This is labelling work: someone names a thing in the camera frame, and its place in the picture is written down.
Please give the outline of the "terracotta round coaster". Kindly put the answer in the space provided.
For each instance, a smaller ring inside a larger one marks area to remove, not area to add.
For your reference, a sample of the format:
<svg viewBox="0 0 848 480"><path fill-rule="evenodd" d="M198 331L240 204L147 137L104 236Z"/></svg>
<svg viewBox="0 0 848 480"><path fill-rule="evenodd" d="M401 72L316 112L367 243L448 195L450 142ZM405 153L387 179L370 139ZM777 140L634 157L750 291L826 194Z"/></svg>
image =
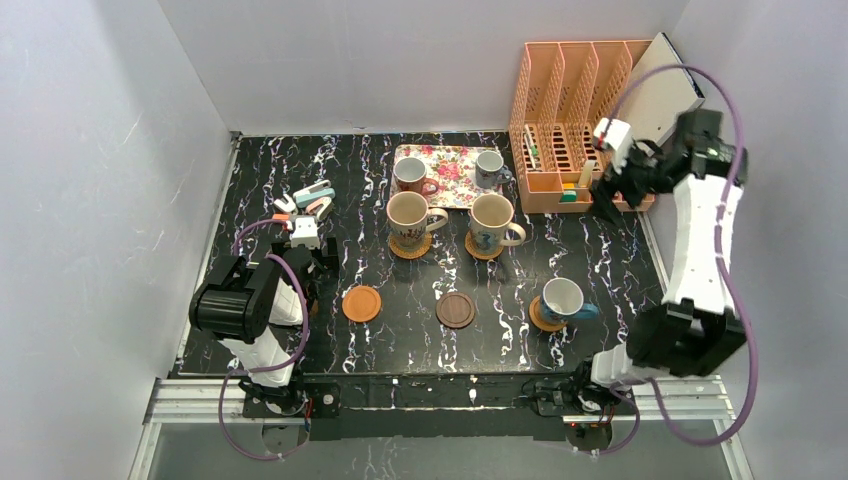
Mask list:
<svg viewBox="0 0 848 480"><path fill-rule="evenodd" d="M381 296L370 286L353 287L342 300L342 311L345 317L355 323L367 323L374 320L381 309Z"/></svg>

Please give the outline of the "woven rattan coaster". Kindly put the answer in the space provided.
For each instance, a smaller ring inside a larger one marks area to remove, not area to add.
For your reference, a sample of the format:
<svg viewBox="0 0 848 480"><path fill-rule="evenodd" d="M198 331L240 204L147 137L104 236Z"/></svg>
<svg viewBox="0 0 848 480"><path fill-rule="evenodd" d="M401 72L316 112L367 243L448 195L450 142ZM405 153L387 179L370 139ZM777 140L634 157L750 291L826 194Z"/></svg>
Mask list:
<svg viewBox="0 0 848 480"><path fill-rule="evenodd" d="M389 236L389 248L391 252L406 260L414 260L423 257L432 246L432 234L426 233L417 245L404 247L399 243L399 237L395 235Z"/></svg>
<svg viewBox="0 0 848 480"><path fill-rule="evenodd" d="M469 255L477 260L494 260L498 256L500 256L504 251L504 246L498 245L492 252L486 253L476 248L473 235L471 231L468 231L465 236L464 246Z"/></svg>

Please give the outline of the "beige mug with number three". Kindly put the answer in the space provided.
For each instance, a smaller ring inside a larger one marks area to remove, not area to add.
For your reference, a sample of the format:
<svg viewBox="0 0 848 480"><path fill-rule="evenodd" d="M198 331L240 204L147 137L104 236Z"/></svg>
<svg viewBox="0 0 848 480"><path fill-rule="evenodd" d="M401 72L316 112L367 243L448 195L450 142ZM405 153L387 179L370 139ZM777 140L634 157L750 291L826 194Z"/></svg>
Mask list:
<svg viewBox="0 0 848 480"><path fill-rule="evenodd" d="M514 213L514 205L502 195L479 196L470 209L470 231L476 248L489 253L498 245L506 248L524 244L527 233L513 221Z"/></svg>

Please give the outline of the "dark walnut round coaster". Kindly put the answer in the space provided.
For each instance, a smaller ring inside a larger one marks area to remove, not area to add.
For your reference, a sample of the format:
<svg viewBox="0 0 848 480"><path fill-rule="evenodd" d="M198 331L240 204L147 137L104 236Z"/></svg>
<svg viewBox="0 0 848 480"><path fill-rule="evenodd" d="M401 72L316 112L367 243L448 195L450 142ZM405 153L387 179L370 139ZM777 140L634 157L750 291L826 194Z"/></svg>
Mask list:
<svg viewBox="0 0 848 480"><path fill-rule="evenodd" d="M448 292L442 295L435 307L437 320L445 327L462 329L472 323L476 316L473 300L465 293Z"/></svg>

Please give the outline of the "light wooden round coaster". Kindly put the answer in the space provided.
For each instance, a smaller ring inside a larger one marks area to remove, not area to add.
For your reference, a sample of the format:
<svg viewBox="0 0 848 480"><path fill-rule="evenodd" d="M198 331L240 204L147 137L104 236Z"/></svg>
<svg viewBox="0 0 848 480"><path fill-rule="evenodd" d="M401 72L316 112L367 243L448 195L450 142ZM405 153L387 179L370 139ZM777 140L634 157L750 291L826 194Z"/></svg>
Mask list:
<svg viewBox="0 0 848 480"><path fill-rule="evenodd" d="M544 332L559 332L566 328L566 323L550 323L546 321L541 313L541 297L536 296L528 307L528 315L531 322L541 331Z"/></svg>

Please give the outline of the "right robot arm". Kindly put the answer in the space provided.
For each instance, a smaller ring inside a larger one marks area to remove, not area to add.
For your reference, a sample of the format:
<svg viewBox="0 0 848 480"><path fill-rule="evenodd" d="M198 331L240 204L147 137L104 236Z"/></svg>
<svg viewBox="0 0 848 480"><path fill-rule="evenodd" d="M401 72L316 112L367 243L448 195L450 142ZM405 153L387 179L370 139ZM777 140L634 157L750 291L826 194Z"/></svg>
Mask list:
<svg viewBox="0 0 848 480"><path fill-rule="evenodd" d="M626 342L594 354L573 374L567 397L580 410L603 412L618 404L615 394L634 380L706 377L746 342L724 275L747 152L720 138L721 121L714 110L679 114L667 152L636 138L622 120L602 118L593 131L593 143L610 160L590 189L591 214L621 225L615 195L635 207L649 194L669 193L677 237L660 303L638 314Z"/></svg>

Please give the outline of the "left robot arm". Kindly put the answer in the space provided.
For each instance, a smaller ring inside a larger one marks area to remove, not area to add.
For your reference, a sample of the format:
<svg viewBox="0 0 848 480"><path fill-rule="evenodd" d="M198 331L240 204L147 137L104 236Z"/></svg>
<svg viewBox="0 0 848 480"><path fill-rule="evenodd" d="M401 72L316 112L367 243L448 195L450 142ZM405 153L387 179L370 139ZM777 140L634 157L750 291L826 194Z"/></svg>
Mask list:
<svg viewBox="0 0 848 480"><path fill-rule="evenodd" d="M294 355L274 329L302 327L303 306L316 312L320 280L339 272L339 248L329 237L314 250L274 243L271 253L286 262L299 288L273 259L251 266L243 256L222 255L193 295L188 317L235 355L243 371L239 387L248 398L274 414L294 416L305 411L308 397Z"/></svg>

